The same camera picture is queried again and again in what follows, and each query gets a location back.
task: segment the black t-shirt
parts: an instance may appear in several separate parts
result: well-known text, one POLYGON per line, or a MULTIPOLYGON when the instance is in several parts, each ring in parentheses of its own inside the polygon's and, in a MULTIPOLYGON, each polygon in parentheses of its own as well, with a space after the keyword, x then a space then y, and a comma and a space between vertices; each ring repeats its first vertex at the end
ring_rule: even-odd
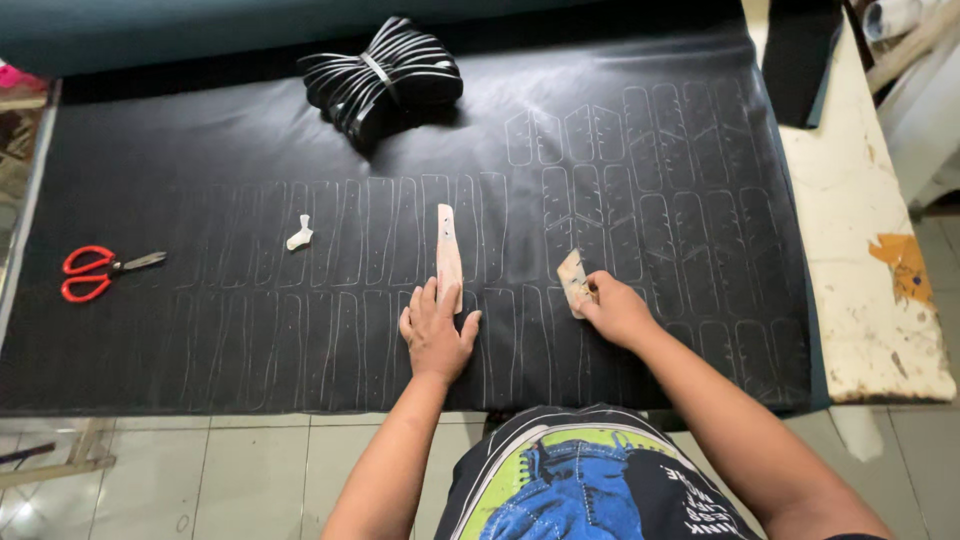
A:
MULTIPOLYGON (((665 434, 636 412, 536 407, 457 463, 436 538, 758 536, 665 434)), ((830 540, 861 540, 848 535, 830 540)))

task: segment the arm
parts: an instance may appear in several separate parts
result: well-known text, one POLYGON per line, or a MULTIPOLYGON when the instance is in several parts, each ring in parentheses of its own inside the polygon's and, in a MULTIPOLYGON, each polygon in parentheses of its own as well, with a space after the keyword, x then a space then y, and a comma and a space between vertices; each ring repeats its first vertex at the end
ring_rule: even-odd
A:
POLYGON ((643 359, 710 464, 775 540, 893 534, 776 416, 662 329, 633 289, 588 277, 599 304, 576 306, 604 337, 643 359))
POLYGON ((399 322, 413 378, 350 472, 321 538, 410 536, 446 390, 467 364, 479 328, 480 311, 467 317, 462 334, 453 327, 459 292, 449 289, 437 306, 436 279, 414 289, 399 322))

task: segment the hand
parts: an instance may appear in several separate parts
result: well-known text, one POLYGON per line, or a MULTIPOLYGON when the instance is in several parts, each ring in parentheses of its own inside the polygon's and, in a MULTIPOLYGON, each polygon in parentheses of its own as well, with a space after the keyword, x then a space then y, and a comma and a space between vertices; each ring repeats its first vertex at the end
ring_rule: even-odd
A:
POLYGON ((629 285, 604 270, 587 276, 587 284, 596 292, 597 303, 583 301, 573 308, 608 341, 630 349, 641 334, 660 330, 646 303, 629 285))
POLYGON ((450 287, 437 306, 437 279, 430 278, 426 286, 414 289, 410 306, 400 313, 400 333, 410 347, 414 377, 436 375, 449 386, 467 365, 473 340, 480 330, 481 312, 468 315, 463 331, 457 333, 453 327, 453 310, 460 287, 459 283, 450 287))

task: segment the white tile floor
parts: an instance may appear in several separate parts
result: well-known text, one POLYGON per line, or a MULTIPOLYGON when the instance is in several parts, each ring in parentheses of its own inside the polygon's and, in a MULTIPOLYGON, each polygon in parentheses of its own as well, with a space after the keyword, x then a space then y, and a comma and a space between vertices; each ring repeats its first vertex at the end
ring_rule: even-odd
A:
MULTIPOLYGON (((960 351, 960 217, 917 227, 948 347, 960 351)), ((954 363, 954 376, 960 375, 954 363)), ((884 453, 860 463, 826 412, 787 424, 855 487, 900 540, 960 538, 960 407, 874 407, 884 453)), ((105 472, 7 489, 0 539, 317 538, 382 414, 121 418, 105 472)), ((446 413, 430 452, 413 538, 432 538, 453 464, 480 438, 483 415, 446 413)), ((82 424, 0 421, 0 453, 56 441, 63 460, 82 424)), ((689 433, 677 444, 712 477, 689 433)))

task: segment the black strap bundle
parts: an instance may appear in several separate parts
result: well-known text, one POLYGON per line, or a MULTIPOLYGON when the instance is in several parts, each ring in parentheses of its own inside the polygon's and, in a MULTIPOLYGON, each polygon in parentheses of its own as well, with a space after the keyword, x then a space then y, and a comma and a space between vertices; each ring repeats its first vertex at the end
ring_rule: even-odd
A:
POLYGON ((453 103, 464 93, 444 45, 407 18, 390 17, 360 56, 321 53, 297 67, 310 105, 358 146, 376 138, 386 110, 453 103))

